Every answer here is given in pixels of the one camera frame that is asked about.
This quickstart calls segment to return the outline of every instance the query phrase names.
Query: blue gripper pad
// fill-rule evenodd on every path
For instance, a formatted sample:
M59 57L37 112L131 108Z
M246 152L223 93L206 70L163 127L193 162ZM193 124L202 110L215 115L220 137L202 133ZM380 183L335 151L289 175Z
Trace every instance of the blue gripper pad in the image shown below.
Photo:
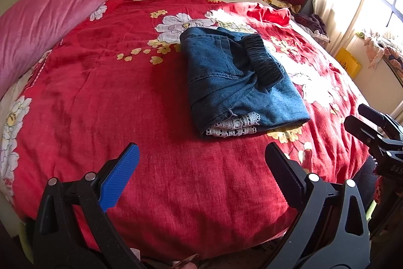
M139 160L139 147L132 143L101 185L99 204L104 212L116 205Z

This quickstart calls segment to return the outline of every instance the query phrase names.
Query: elastic waistband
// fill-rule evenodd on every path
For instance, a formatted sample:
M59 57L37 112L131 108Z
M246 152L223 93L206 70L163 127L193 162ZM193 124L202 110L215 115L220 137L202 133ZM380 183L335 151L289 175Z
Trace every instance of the elastic waistband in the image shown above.
M242 42L260 84L270 89L284 79L283 67L267 52L260 35L244 36Z

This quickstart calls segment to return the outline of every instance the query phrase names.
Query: window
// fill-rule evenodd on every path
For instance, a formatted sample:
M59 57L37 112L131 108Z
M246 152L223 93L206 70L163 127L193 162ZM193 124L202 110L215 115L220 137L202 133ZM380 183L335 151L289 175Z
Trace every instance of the window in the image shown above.
M403 0L369 0L362 23L367 28L391 30L403 37Z

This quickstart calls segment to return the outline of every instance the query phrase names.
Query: folded denim shorts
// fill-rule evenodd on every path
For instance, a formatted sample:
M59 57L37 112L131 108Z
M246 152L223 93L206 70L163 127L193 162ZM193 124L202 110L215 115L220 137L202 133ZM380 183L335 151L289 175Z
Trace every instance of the folded denim shorts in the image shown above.
M239 136L310 119L260 35L193 27L180 40L188 57L191 113L201 134Z

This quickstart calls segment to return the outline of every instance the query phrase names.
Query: bed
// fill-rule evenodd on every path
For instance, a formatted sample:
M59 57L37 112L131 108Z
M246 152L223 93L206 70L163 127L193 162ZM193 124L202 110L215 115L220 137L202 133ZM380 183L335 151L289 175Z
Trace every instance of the bed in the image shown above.
M5 130L18 134L13 152L2 159L0 186L21 218L36 217L49 178L71 181L98 171L133 141L140 164L107 212L117 231L144 256L211 258L279 237L294 219L264 161L269 142L328 182L353 177L365 162L366 146L343 127L364 98L339 63L293 21L273 24L286 20L288 10L275 11L261 0L100 5L1 100ZM186 58L179 43L165 42L156 29L172 20L185 28L199 20L260 33L311 120L285 131L201 138L190 117ZM3 137L2 150L7 143ZM96 249L82 214L77 220Z

